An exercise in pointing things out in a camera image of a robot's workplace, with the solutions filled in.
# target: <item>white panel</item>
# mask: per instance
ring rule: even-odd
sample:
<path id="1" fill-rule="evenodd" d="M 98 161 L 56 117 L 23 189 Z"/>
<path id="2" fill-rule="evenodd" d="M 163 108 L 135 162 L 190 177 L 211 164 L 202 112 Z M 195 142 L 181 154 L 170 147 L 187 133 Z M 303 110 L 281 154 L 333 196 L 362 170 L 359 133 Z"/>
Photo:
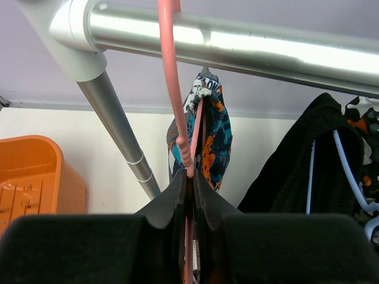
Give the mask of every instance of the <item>white panel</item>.
<path id="1" fill-rule="evenodd" d="M 156 8 L 156 0 L 117 2 Z M 377 0 L 182 0 L 182 10 L 205 17 L 379 39 Z M 64 77 L 12 1 L 2 1 L 0 27 L 0 95 L 16 102 L 86 104 L 79 88 Z M 116 51 L 108 51 L 107 57 L 108 72 L 125 107 L 169 108 L 161 59 Z M 178 68 L 185 96 L 201 68 L 183 63 Z M 221 77 L 227 107 L 233 112 L 299 114 L 321 93 L 291 83 L 212 71 Z M 352 96 L 336 98 L 345 103 Z"/>
<path id="2" fill-rule="evenodd" d="M 169 114 L 128 114 L 161 190 L 169 183 L 166 131 Z M 274 152 L 293 120 L 232 117 L 232 153 L 220 194 L 234 206 Z M 86 180 L 89 213 L 132 213 L 149 198 L 92 111 L 3 108 L 0 139 L 38 134 L 54 140 Z"/>

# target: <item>black fabric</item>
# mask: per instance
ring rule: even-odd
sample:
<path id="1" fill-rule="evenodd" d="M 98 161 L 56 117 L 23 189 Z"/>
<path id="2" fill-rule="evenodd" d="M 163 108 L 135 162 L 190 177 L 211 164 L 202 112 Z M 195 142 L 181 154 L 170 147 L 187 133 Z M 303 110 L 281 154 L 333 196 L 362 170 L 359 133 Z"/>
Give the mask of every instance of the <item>black fabric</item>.
<path id="1" fill-rule="evenodd" d="M 352 215 L 355 198 L 333 139 L 337 129 L 356 180 L 361 175 L 362 140 L 328 94 L 318 96 L 295 122 L 251 184 L 238 209 L 242 212 L 306 210 L 312 142 L 316 139 L 311 212 Z"/>

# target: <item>multicolored fabric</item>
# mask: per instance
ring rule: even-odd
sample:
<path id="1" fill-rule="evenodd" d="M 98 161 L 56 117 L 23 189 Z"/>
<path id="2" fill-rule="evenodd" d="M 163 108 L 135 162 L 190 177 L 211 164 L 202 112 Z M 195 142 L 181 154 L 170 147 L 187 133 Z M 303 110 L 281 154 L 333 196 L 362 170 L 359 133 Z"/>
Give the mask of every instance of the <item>multicolored fabric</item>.
<path id="1" fill-rule="evenodd" d="M 358 130 L 364 143 L 359 188 L 368 203 L 379 202 L 379 99 L 357 96 L 342 109 L 342 113 Z M 377 212 L 365 212 L 357 205 L 354 217 L 365 224 L 377 215 Z M 379 244 L 379 235 L 374 236 L 374 242 Z"/>
<path id="2" fill-rule="evenodd" d="M 211 187 L 219 190 L 229 164 L 232 130 L 224 105 L 223 87 L 219 78 L 206 67 L 197 75 L 183 106 L 190 144 L 192 143 L 197 106 L 200 99 L 204 99 L 203 112 L 207 116 L 207 135 L 201 153 L 195 157 L 195 168 L 200 168 Z M 175 120 L 173 120 L 166 136 L 171 177 L 175 175 L 178 169 L 184 168 L 179 148 L 175 142 L 177 137 L 178 129 Z"/>

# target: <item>orange bin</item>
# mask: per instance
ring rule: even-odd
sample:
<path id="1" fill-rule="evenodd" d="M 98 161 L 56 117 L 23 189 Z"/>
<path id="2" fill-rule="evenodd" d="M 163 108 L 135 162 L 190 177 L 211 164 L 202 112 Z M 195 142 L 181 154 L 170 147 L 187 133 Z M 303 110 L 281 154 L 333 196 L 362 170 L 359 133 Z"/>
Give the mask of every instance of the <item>orange bin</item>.
<path id="1" fill-rule="evenodd" d="M 29 214 L 84 214 L 86 185 L 51 139 L 0 140 L 0 236 Z"/>

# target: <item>metal pole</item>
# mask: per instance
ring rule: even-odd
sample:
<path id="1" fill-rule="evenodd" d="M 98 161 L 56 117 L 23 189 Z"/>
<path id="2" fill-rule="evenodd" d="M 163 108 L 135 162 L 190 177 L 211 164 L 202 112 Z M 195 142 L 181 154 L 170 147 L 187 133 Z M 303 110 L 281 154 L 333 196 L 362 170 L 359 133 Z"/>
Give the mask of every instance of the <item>metal pole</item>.
<path id="1" fill-rule="evenodd" d="M 156 10 L 97 4 L 89 32 L 101 48 L 160 56 Z M 379 98 L 379 42 L 311 31 L 174 16 L 179 61 Z"/>
<path id="2" fill-rule="evenodd" d="M 77 82 L 96 114 L 115 141 L 150 199 L 160 194 L 154 174 L 134 136 L 106 71 L 99 77 Z"/>

